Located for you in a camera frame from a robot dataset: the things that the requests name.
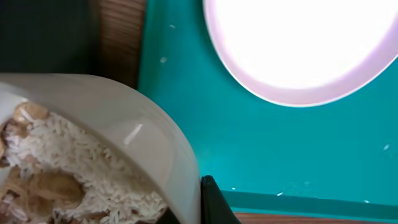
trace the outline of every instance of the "brown wooden surface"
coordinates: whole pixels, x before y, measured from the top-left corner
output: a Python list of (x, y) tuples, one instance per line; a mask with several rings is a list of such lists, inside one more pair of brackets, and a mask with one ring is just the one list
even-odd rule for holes
[[(136, 87), (146, 0), (99, 0), (99, 3), (102, 74), (131, 87)], [(360, 223), (247, 213), (237, 213), (236, 216), (243, 224)]]

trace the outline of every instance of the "turquoise tray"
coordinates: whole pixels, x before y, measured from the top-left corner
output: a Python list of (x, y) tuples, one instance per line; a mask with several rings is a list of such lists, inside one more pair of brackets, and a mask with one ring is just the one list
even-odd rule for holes
[(397, 84), (394, 62), (337, 102), (273, 105), (226, 71), (201, 1), (147, 1), (139, 91), (180, 126), (235, 211), (398, 222)]

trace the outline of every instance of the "plate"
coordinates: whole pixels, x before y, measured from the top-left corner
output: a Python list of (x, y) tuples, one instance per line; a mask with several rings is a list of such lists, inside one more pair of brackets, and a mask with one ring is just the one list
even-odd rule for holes
[(204, 11), (230, 74), (278, 105), (339, 100), (375, 79), (398, 55), (395, 0), (204, 0)]

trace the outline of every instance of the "white rice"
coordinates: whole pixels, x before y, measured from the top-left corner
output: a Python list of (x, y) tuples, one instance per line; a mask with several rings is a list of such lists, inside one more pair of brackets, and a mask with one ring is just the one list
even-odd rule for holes
[[(100, 221), (81, 221), (87, 224), (134, 224), (139, 220), (158, 219), (166, 207), (152, 187), (123, 160), (65, 118), (51, 113), (45, 121), (33, 120), (28, 132), (25, 139), (6, 133), (9, 146), (6, 159), (10, 165), (19, 166), (23, 178), (29, 177), (34, 166), (24, 159), (33, 155), (40, 162), (36, 167), (73, 174), (86, 192), (76, 209), (55, 210), (62, 218), (108, 212), (108, 216)], [(55, 223), (60, 222), (57, 214), (54, 214)]]

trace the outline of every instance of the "white bowl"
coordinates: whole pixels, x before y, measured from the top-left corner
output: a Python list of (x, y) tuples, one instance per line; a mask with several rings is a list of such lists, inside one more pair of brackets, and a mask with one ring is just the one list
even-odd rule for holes
[(22, 98), (89, 131), (152, 183), (180, 223), (200, 223), (200, 175), (192, 148), (144, 95), (91, 75), (0, 74), (0, 122)]

